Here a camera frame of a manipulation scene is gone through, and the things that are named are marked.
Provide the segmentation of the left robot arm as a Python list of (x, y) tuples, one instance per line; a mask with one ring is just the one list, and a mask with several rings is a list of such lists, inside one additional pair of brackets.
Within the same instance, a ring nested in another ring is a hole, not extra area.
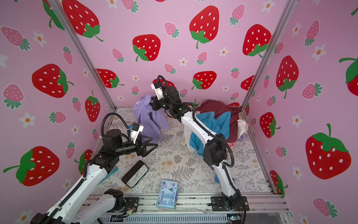
[[(127, 133), (122, 133), (119, 129), (104, 131), (104, 124), (110, 116), (118, 117)], [(83, 211), (79, 211), (88, 196), (114, 169), (123, 155), (136, 153), (138, 156), (146, 157), (158, 147), (152, 142), (149, 136), (141, 135), (143, 126), (134, 123), (127, 125), (118, 113), (107, 114), (101, 125), (101, 138), (103, 145), (98, 153), (84, 164), (84, 173), (69, 192), (51, 207), (45, 214), (37, 213), (32, 220), (32, 224), (91, 224), (97, 221), (108, 211), (122, 211), (127, 216), (132, 209), (124, 198), (124, 193), (120, 190), (109, 189), (93, 204)]]

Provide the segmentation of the lavender purple cloth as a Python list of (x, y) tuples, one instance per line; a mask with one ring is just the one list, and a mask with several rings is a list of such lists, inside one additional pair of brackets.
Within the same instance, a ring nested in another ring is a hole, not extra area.
[(137, 122), (144, 126), (142, 134), (152, 137), (151, 143), (156, 143), (164, 140), (161, 135), (161, 129), (169, 129), (169, 125), (161, 110), (153, 110), (150, 105), (152, 102), (152, 95), (146, 95), (136, 102), (132, 112)]

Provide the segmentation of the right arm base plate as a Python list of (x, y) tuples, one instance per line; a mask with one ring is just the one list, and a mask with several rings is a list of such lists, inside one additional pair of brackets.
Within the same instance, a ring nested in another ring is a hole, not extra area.
[(208, 206), (212, 207), (213, 211), (249, 211), (249, 204), (246, 197), (211, 197), (211, 202)]

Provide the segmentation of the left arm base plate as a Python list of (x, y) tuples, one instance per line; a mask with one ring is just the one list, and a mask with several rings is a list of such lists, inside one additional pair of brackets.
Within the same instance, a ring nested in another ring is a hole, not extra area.
[(108, 212), (125, 213), (127, 211), (137, 212), (139, 205), (138, 197), (124, 197), (115, 200), (115, 206)]

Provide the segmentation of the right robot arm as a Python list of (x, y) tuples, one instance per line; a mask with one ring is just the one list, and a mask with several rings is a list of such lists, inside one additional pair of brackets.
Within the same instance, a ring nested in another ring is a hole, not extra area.
[(235, 164), (234, 154), (227, 144), (223, 134), (217, 134), (205, 126), (195, 115), (195, 107), (192, 103), (182, 102), (179, 92), (174, 86), (170, 86), (162, 75), (158, 75), (157, 81), (151, 84), (156, 96), (152, 97), (153, 110), (165, 110), (173, 119), (177, 119), (188, 127), (203, 143), (203, 160), (212, 167), (219, 179), (222, 188), (223, 203), (227, 210), (247, 211), (247, 202), (239, 189), (233, 183), (229, 172)]

